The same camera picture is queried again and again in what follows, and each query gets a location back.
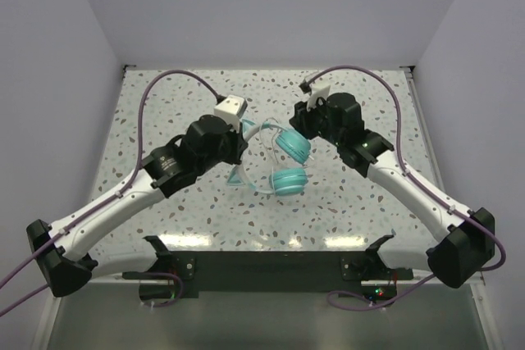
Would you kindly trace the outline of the teal cat-ear headphones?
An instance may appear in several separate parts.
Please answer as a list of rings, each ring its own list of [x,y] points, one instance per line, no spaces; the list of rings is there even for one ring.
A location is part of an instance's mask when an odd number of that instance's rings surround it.
[[[275,118],[268,118],[261,123],[243,119],[244,139],[260,142],[263,152],[270,156],[270,171],[266,176],[267,184],[258,186],[250,179],[244,163],[236,165],[227,177],[226,185],[252,189],[262,195],[288,197],[304,192],[308,183],[308,159],[311,158],[311,143],[292,128],[277,123]]]

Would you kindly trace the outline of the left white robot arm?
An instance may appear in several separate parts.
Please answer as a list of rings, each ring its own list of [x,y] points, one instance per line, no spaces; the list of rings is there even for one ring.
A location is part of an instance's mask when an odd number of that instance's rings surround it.
[[[126,179],[77,212],[26,228],[31,251],[57,297],[86,285],[98,268],[89,250],[132,216],[195,184],[220,163],[237,165],[248,147],[239,115],[204,115],[160,148]]]

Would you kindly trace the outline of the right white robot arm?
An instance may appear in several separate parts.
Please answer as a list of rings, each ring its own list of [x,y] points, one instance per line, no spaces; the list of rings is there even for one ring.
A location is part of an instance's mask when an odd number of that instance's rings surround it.
[[[297,102],[290,125],[306,139],[321,138],[335,146],[348,168],[394,196],[435,239],[425,252],[378,247],[365,259],[370,276],[382,279],[398,268],[426,270],[457,289],[495,255],[495,217],[454,200],[415,171],[391,142],[366,127],[353,95]]]

